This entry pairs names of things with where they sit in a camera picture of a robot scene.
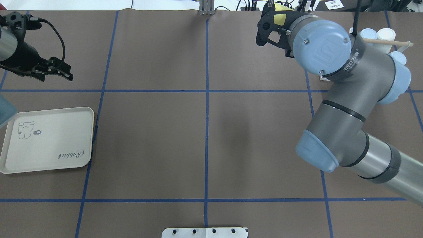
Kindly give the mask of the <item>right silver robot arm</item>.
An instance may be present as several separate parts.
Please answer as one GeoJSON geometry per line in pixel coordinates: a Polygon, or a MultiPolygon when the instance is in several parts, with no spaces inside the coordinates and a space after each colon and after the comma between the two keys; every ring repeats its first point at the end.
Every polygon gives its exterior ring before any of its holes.
{"type": "Polygon", "coordinates": [[[358,33],[307,11],[267,1],[256,44],[284,49],[305,71],[321,75],[332,87],[296,146],[300,158],[333,172],[341,166],[422,206],[422,163],[379,140],[362,127],[377,104],[405,93],[410,70],[394,53],[382,53],[358,33]]]}

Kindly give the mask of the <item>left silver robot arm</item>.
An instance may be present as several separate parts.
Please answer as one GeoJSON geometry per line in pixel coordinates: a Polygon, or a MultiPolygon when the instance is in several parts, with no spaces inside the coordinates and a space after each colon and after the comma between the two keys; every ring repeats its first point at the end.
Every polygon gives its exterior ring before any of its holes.
{"type": "Polygon", "coordinates": [[[54,25],[46,19],[33,15],[11,12],[1,16],[1,69],[20,77],[33,77],[44,82],[47,75],[57,75],[73,80],[71,66],[65,63],[65,44],[54,25]],[[27,30],[38,30],[45,23],[58,36],[62,45],[62,58],[42,58],[38,51],[25,41],[27,30]]]}

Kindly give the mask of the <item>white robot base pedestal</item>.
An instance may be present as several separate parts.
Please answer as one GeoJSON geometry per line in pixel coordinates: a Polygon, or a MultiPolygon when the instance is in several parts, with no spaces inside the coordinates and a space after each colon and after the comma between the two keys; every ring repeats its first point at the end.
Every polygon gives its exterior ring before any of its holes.
{"type": "Polygon", "coordinates": [[[248,228],[244,227],[193,227],[166,228],[162,238],[248,238],[248,228]]]}

